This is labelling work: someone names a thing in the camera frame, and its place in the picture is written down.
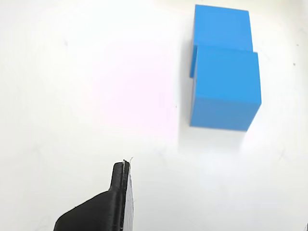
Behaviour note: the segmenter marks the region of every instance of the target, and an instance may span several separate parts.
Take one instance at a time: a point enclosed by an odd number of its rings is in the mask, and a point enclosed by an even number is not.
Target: white surface
[[[188,127],[195,3],[250,11],[263,104],[247,133]],[[302,231],[307,13],[306,0],[1,0],[1,230],[52,231],[133,156],[135,231]]]

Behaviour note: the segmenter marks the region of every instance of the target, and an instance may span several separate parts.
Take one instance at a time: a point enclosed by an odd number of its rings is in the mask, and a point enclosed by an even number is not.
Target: blue block
[[[191,77],[194,76],[199,45],[253,51],[249,12],[196,5]]]
[[[198,47],[191,126],[247,131],[260,105],[257,53]]]

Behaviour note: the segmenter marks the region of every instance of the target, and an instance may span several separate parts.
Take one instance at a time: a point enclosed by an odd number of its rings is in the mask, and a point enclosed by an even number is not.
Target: foam block
[[[195,6],[192,64],[194,76],[199,45],[253,51],[249,12],[212,6]]]
[[[191,126],[247,131],[260,105],[257,53],[198,47]]]

